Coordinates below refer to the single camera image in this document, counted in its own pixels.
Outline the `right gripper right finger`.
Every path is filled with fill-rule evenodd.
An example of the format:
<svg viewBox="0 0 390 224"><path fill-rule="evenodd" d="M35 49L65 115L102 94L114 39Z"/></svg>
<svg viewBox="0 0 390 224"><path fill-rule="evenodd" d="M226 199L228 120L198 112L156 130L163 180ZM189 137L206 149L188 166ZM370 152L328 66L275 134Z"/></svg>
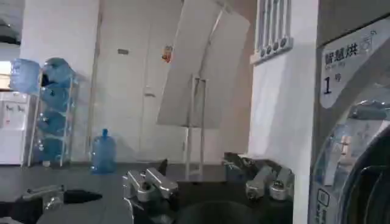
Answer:
<svg viewBox="0 0 390 224"><path fill-rule="evenodd" d="M232 152L224 154L223 165L226 180L242 183L249 200L259 200L265 195L275 201L294 200L295 174L285 166Z"/></svg>

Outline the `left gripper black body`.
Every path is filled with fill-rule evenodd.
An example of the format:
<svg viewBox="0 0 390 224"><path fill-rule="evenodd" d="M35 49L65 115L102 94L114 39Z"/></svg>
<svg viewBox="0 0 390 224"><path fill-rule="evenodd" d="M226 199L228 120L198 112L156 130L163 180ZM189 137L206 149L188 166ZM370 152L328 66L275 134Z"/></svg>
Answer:
<svg viewBox="0 0 390 224"><path fill-rule="evenodd" d="M25 200L18 198L15 201L1 202L1 218L10 218L18 223L37 224L43 215L43 199L33 198Z"/></svg>

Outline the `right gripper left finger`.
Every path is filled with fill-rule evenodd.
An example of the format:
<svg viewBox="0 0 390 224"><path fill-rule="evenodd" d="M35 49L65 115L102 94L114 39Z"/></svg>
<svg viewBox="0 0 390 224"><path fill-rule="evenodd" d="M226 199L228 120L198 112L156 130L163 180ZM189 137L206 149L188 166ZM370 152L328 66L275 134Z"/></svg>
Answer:
<svg viewBox="0 0 390 224"><path fill-rule="evenodd" d="M167 178L168 160L143 171L129 170L122 176L123 200L127 209L169 213L179 210L179 185Z"/></svg>

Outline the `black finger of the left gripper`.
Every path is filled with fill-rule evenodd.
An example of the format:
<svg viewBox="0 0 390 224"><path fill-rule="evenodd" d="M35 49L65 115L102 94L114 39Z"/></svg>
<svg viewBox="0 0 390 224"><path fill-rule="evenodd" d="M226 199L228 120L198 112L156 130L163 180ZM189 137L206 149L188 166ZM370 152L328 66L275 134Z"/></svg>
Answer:
<svg viewBox="0 0 390 224"><path fill-rule="evenodd" d="M63 205L88 203L100 200L102 194L83 189L67 189L64 185L43 186L36 189L28 189L22 194L25 201L35 199L42 200L44 210L57 209Z"/></svg>

